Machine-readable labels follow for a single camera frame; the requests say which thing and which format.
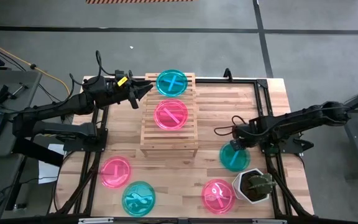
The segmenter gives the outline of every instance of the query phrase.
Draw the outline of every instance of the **white paper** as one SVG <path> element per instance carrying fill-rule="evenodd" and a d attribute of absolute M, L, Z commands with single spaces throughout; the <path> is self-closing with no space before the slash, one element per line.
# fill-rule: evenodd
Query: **white paper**
<path fill-rule="evenodd" d="M 64 155 L 65 153 L 63 151 L 63 144 L 49 144 L 48 149 L 62 155 Z M 57 176 L 59 175 L 59 167 L 39 161 L 38 168 L 39 168 L 38 184 L 49 183 L 57 180 Z"/>

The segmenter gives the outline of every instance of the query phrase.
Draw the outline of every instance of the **desk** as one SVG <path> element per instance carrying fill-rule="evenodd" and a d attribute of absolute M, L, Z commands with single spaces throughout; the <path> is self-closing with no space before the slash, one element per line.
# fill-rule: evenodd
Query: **desk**
<path fill-rule="evenodd" d="M 4 105 L 12 110 L 23 110 L 30 106 L 40 79 L 41 74 L 36 72 L 0 70 L 0 88 L 2 85 L 7 85 L 9 92 L 13 92 L 20 87 L 19 82 L 29 87 L 28 90 L 19 93 L 16 100 L 7 100 Z M 15 141 L 16 138 L 12 134 L 12 124 L 6 123 L 0 135 L 0 190 L 12 185 L 17 180 L 18 171 L 24 159 L 22 155 L 11 154 Z M 0 208 L 0 216 L 5 205 L 6 203 Z"/>
<path fill-rule="evenodd" d="M 268 79 L 267 82 L 274 115 L 290 112 L 284 81 Z M 101 164 L 112 156 L 126 157 L 132 166 L 132 177 L 128 184 L 143 180 L 154 188 L 156 203 L 147 217 L 273 218 L 271 200 L 256 205 L 236 200 L 231 211 L 216 216 L 204 208 L 200 197 L 201 189 L 207 181 L 223 179 L 231 183 L 237 175 L 237 172 L 226 170 L 219 161 L 219 150 L 231 137 L 217 136 L 213 133 L 213 129 L 231 125 L 233 115 L 239 115 L 245 120 L 257 117 L 254 88 L 247 84 L 197 83 L 196 97 L 199 149 L 194 159 L 145 158 L 139 149 L 142 103 L 139 104 L 138 110 L 133 110 L 129 102 L 122 102 L 121 105 L 110 106 L 107 123 L 109 137 L 106 150 L 102 154 Z M 91 115 L 75 116 L 73 124 L 90 121 Z M 257 167 L 262 172 L 266 172 L 265 158 L 260 153 L 259 147 L 250 148 L 249 151 L 251 162 L 247 169 Z M 302 206 L 308 212 L 313 213 L 301 161 L 294 155 L 284 154 L 282 157 L 288 188 Z M 82 162 L 83 153 L 77 152 L 62 167 L 57 185 L 60 206 L 78 185 Z M 127 217 L 128 214 L 121 206 L 124 189 L 125 187 L 108 189 L 101 183 L 100 176 L 98 176 L 91 215 Z M 280 191 L 278 191 L 278 199 L 280 208 L 284 211 Z"/>

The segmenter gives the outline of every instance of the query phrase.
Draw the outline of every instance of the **wooden tabletop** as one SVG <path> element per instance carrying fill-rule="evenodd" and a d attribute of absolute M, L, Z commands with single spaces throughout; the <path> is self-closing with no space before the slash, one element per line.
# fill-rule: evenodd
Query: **wooden tabletop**
<path fill-rule="evenodd" d="M 267 80 L 274 115 L 290 112 L 283 79 Z M 273 218 L 271 199 L 256 205 L 236 200 L 229 212 L 219 216 L 205 209 L 201 201 L 201 190 L 207 181 L 222 179 L 231 183 L 237 175 L 237 172 L 225 169 L 219 161 L 219 150 L 231 139 L 231 136 L 217 136 L 213 133 L 213 129 L 231 125 L 231 118 L 234 115 L 239 115 L 245 120 L 258 116 L 254 87 L 248 84 L 197 83 L 196 96 L 199 150 L 194 159 L 145 158 L 139 149 L 142 103 L 139 103 L 138 110 L 133 110 L 129 102 L 122 102 L 120 105 L 110 106 L 106 126 L 109 129 L 109 137 L 106 150 L 102 154 L 101 165 L 112 156 L 125 157 L 132 166 L 132 176 L 128 184 L 142 180 L 154 188 L 156 203 L 147 217 Z M 91 114 L 75 116 L 73 124 L 90 122 L 91 117 Z M 251 162 L 247 169 L 259 168 L 262 172 L 266 172 L 264 155 L 261 154 L 259 147 L 250 148 L 249 151 Z M 78 185 L 83 156 L 81 152 L 74 153 L 62 167 L 57 185 L 59 207 L 68 200 Z M 313 213 L 301 161 L 294 155 L 284 154 L 282 157 L 288 188 L 305 210 Z M 126 185 L 119 189 L 109 189 L 101 183 L 98 176 L 92 216 L 128 217 L 121 205 L 125 187 Z M 280 208 L 284 212 L 279 190 L 278 199 Z"/>

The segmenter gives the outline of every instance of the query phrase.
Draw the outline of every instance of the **yellow label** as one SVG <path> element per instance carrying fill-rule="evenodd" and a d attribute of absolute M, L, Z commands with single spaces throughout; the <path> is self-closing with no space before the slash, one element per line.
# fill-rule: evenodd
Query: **yellow label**
<path fill-rule="evenodd" d="M 122 78 L 121 80 L 119 80 L 119 81 L 117 82 L 117 84 L 118 84 L 118 86 L 122 86 L 122 84 L 124 84 L 126 81 L 128 81 L 128 78 L 127 78 L 127 77 L 124 77 L 124 78 Z"/>

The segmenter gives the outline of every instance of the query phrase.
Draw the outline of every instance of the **pink petri dish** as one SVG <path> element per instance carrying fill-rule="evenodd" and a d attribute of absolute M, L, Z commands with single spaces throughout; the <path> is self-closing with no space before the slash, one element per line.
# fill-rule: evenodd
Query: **pink petri dish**
<path fill-rule="evenodd" d="M 185 125 L 187 117 L 186 105 L 176 99 L 161 101 L 154 111 L 155 123 L 164 130 L 179 130 Z"/>
<path fill-rule="evenodd" d="M 228 212 L 235 198 L 232 185 L 220 179 L 208 181 L 201 192 L 204 206 L 214 214 Z"/>
<path fill-rule="evenodd" d="M 129 180 L 131 166 L 124 157 L 114 156 L 103 164 L 100 173 L 102 184 L 108 188 L 116 189 Z"/>

